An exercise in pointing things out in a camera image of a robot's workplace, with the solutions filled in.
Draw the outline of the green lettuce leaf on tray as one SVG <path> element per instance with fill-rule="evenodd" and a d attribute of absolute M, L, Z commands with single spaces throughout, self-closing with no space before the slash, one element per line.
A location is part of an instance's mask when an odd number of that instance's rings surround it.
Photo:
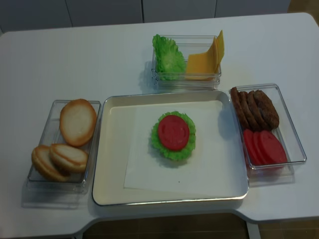
<path fill-rule="evenodd" d="M 169 149 L 165 148 L 162 145 L 162 143 L 160 142 L 160 139 L 158 136 L 158 125 L 159 125 L 159 122 L 165 116 L 168 116 L 168 115 L 179 116 L 183 120 L 185 120 L 186 123 L 188 124 L 189 130 L 190 130 L 189 140 L 188 140 L 186 147 L 180 151 L 169 150 Z M 196 147 L 196 127 L 195 127 L 193 120 L 187 114 L 180 113 L 178 111 L 164 113 L 163 115 L 161 115 L 159 117 L 158 121 L 155 123 L 155 125 L 152 128 L 151 144 L 152 144 L 153 148 L 158 150 L 159 153 L 161 153 L 165 158 L 167 158 L 171 161 L 180 162 L 180 161 L 187 160 L 191 156 L 193 150 Z"/>

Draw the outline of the green lettuce leaf in container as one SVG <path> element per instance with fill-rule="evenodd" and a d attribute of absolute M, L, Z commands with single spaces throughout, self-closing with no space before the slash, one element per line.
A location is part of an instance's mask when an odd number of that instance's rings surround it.
<path fill-rule="evenodd" d="M 178 80 L 186 71 L 184 56 L 176 42 L 164 36 L 156 34 L 152 40 L 156 57 L 156 72 L 160 79 L 165 81 Z"/>

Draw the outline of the clear lettuce and cheese container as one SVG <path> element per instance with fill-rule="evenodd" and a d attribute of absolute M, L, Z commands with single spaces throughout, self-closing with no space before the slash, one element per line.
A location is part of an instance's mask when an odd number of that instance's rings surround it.
<path fill-rule="evenodd" d="M 212 44 L 215 35 L 160 35 L 173 39 L 179 51 L 184 56 L 185 63 L 187 65 L 188 57 L 191 54 L 200 54 L 212 50 Z M 152 59 L 152 79 L 156 82 L 160 90 L 206 90 L 216 89 L 220 83 L 221 66 L 219 66 L 218 73 L 212 75 L 212 78 L 207 81 L 187 80 L 186 71 L 182 73 L 178 80 L 165 81 L 160 79 L 160 74 L 156 72 L 156 57 L 155 50 L 153 48 Z"/>

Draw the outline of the flat orange cheese slice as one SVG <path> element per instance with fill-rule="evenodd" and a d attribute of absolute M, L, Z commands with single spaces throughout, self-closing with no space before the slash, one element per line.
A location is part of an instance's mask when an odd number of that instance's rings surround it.
<path fill-rule="evenodd" d="M 186 67 L 186 79 L 197 81 L 210 80 L 212 75 L 218 72 L 218 60 L 218 53 L 210 50 L 200 54 L 189 55 Z"/>

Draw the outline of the upright yellow cheese slice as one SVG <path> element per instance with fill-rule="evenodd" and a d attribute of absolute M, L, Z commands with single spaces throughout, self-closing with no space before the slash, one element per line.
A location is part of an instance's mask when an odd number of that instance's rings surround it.
<path fill-rule="evenodd" d="M 214 73 L 218 73 L 218 69 L 222 58 L 224 56 L 224 38 L 223 38 L 223 30 L 220 31 L 219 35 L 214 38 L 212 44 L 213 50 L 213 60 L 214 60 Z"/>

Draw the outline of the red tomato slice on tray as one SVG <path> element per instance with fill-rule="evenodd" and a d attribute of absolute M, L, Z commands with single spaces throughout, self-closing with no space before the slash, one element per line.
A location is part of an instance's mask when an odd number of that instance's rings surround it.
<path fill-rule="evenodd" d="M 162 145 L 172 151 L 186 147 L 190 130 L 188 124 L 179 116 L 165 116 L 158 125 L 158 136 Z"/>

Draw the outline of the white paper sheet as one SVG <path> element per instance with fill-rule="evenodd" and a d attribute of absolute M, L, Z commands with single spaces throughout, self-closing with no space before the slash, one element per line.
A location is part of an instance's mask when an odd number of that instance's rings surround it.
<path fill-rule="evenodd" d="M 187 114 L 196 147 L 184 161 L 165 158 L 151 144 L 151 131 L 167 112 Z M 229 103 L 220 100 L 139 106 L 135 112 L 125 187 L 234 197 L 248 188 L 241 140 Z"/>

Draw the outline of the white rectangular serving tray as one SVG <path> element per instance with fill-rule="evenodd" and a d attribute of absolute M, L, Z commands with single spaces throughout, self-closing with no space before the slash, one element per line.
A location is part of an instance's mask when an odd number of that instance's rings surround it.
<path fill-rule="evenodd" d="M 95 203 L 100 206 L 110 206 L 121 204 L 138 205 L 243 199 L 249 189 L 248 180 L 246 193 L 234 197 L 216 197 L 203 194 L 165 192 L 125 187 L 125 176 L 132 144 L 136 109 L 139 106 L 180 104 L 212 100 L 220 100 L 221 102 L 227 102 L 230 105 L 227 94 L 219 90 L 114 96 L 108 98 L 103 105 L 98 155 L 92 189 L 92 197 Z M 234 115 L 233 120 L 239 131 L 239 126 Z"/>

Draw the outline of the leftmost brown meat patty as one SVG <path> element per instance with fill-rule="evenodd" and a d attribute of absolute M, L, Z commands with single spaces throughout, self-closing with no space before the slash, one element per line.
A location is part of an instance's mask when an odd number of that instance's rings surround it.
<path fill-rule="evenodd" d="M 231 95 L 231 100 L 232 100 L 233 107 L 235 109 L 236 115 L 237 115 L 237 117 L 239 119 L 239 122 L 240 122 L 241 126 L 244 129 L 250 129 L 249 123 L 248 123 L 248 121 L 246 119 L 246 116 L 245 116 L 243 110 L 242 110 L 241 102 L 240 102 L 240 99 L 239 99 L 239 92 L 238 92 L 236 87 L 233 87 L 230 90 L 230 95 Z"/>

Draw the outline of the brown meat patty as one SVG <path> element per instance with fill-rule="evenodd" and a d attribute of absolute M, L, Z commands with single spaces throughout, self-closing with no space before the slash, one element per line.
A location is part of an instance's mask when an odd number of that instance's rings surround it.
<path fill-rule="evenodd" d="M 259 129 L 259 131 L 262 130 L 267 130 L 270 131 L 271 128 L 270 126 L 265 122 L 265 120 L 263 119 L 259 108 L 255 102 L 254 99 L 254 91 L 250 91 L 247 95 L 247 102 L 248 102 L 248 107 L 252 113 L 252 115 L 254 116 L 256 122 L 258 123 L 258 125 L 260 126 L 261 129 Z"/>
<path fill-rule="evenodd" d="M 255 117 L 253 116 L 253 114 L 251 113 L 251 111 L 249 109 L 247 95 L 248 95 L 247 92 L 240 92 L 239 93 L 240 102 L 241 102 L 241 106 L 242 106 L 244 115 L 249 123 L 251 130 L 252 131 L 260 131 L 261 127 L 259 126 L 259 124 L 255 120 Z"/>
<path fill-rule="evenodd" d="M 270 98 L 263 91 L 256 90 L 254 92 L 254 100 L 265 122 L 271 129 L 277 128 L 279 126 L 280 119 Z"/>
<path fill-rule="evenodd" d="M 236 115 L 237 115 L 237 117 L 239 119 L 239 122 L 240 122 L 241 126 L 244 129 L 250 129 L 249 123 L 248 123 L 248 121 L 246 119 L 246 116 L 245 116 L 243 110 L 242 110 L 241 102 L 240 102 L 240 99 L 239 99 L 239 92 L 238 92 L 236 87 L 233 87 L 230 90 L 230 95 L 231 95 L 231 100 L 232 100 L 233 107 L 235 109 Z"/>

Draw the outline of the large upright bun half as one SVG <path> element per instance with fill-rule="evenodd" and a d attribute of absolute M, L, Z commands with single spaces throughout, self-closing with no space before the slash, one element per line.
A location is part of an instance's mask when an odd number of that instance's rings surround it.
<path fill-rule="evenodd" d="M 67 103 L 60 112 L 59 129 L 64 140 L 71 146 L 85 145 L 93 137 L 97 113 L 85 99 Z"/>

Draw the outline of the clear plastic bun container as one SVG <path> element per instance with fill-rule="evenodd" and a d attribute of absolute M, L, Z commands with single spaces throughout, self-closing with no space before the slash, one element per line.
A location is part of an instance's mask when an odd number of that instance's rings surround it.
<path fill-rule="evenodd" d="M 46 125 L 40 138 L 40 145 L 50 146 L 53 143 L 65 143 L 59 129 L 60 112 L 69 103 L 69 100 L 55 100 L 52 104 Z M 48 181 L 43 178 L 36 169 L 30 168 L 26 186 L 32 191 L 43 191 L 52 193 L 86 194 L 92 178 L 92 171 L 97 157 L 98 139 L 100 134 L 101 103 L 99 101 L 89 102 L 97 114 L 97 123 L 93 137 L 88 143 L 81 147 L 88 153 L 87 167 L 84 173 L 73 173 L 66 182 Z"/>

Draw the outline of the front right bun half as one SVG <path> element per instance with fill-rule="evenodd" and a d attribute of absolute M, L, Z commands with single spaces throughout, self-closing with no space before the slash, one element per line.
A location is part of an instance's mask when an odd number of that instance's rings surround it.
<path fill-rule="evenodd" d="M 83 173 L 87 167 L 88 153 L 67 144 L 52 144 L 49 155 L 59 168 L 71 173 Z"/>

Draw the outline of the leftmost red tomato slice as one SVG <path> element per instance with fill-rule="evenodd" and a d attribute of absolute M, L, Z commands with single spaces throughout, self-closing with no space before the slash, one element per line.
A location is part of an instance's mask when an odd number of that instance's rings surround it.
<path fill-rule="evenodd" d="M 262 162 L 259 159 L 255 150 L 255 144 L 253 142 L 253 132 L 249 129 L 245 129 L 243 132 L 243 136 L 244 136 L 244 142 L 245 142 L 251 163 L 257 166 L 262 165 Z"/>

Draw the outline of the rightmost brown meat patty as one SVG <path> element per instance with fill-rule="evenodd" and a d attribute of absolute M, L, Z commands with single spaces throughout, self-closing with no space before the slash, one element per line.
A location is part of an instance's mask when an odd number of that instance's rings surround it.
<path fill-rule="evenodd" d="M 254 92 L 254 100 L 265 122 L 271 129 L 277 128 L 279 126 L 280 119 L 270 98 L 263 91 L 256 90 Z"/>

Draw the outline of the middle red tomato slice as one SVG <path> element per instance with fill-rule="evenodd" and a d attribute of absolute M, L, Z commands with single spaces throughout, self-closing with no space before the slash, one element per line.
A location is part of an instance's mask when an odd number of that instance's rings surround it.
<path fill-rule="evenodd" d="M 256 154 L 259 158 L 260 164 L 261 165 L 269 165 L 270 162 L 268 161 L 267 157 L 264 156 L 264 154 L 262 153 L 262 151 L 259 148 L 259 132 L 254 132 L 253 133 L 253 143 L 254 143 L 254 147 L 255 147 L 255 151 Z"/>

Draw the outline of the clear patty and tomato container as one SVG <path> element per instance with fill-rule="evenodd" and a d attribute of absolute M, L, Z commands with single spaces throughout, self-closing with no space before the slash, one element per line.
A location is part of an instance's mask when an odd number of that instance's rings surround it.
<path fill-rule="evenodd" d="M 249 85 L 249 86 L 237 86 L 238 92 L 247 92 L 261 90 L 272 101 L 278 115 L 279 126 L 275 129 L 271 129 L 272 133 L 283 146 L 287 163 L 281 164 L 269 164 L 269 165 L 253 165 L 250 161 L 250 157 L 244 142 L 244 128 L 241 126 L 239 119 L 236 115 L 239 123 L 240 134 L 242 138 L 243 151 L 246 160 L 247 174 L 250 182 L 253 185 L 268 185 L 279 184 L 294 181 L 294 173 L 299 165 L 304 164 L 307 160 L 304 149 L 299 140 L 298 134 L 290 117 L 289 111 L 286 107 L 284 98 L 281 91 L 276 84 L 263 84 L 263 85 Z"/>

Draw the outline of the front red tomato slice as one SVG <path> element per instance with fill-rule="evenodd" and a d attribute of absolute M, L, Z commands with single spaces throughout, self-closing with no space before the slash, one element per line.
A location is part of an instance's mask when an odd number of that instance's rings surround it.
<path fill-rule="evenodd" d="M 258 146 L 267 164 L 281 164 L 288 162 L 283 146 L 269 131 L 262 131 L 259 133 Z"/>

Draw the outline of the front left bun half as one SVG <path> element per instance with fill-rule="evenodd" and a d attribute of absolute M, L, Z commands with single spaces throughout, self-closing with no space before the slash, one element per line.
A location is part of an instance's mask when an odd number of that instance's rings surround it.
<path fill-rule="evenodd" d="M 47 180 L 55 182 L 66 182 L 70 173 L 56 166 L 50 158 L 50 147 L 39 145 L 33 149 L 31 161 L 39 174 Z"/>

